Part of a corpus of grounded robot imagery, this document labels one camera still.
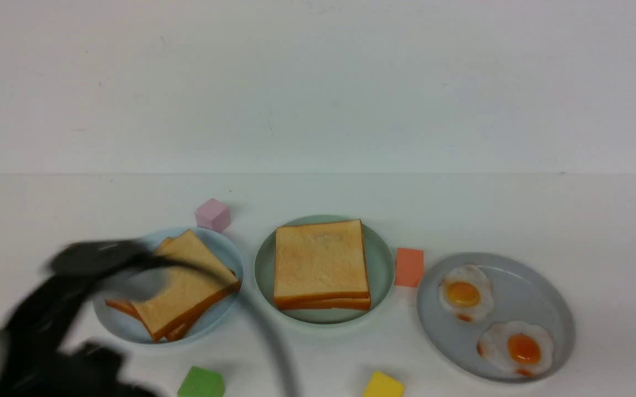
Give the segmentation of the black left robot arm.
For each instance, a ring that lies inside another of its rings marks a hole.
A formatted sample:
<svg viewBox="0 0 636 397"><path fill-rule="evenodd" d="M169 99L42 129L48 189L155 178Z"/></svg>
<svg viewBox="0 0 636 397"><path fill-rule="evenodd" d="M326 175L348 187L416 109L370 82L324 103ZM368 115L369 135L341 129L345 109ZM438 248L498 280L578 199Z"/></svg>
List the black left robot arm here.
<svg viewBox="0 0 636 397"><path fill-rule="evenodd" d="M47 264L50 276L22 299L0 327L0 396L157 396L143 384L120 379L126 357L96 342L61 350L82 307L98 292L115 289L150 299L161 281L135 282L147 271L180 266L136 240L74 242Z"/></svg>

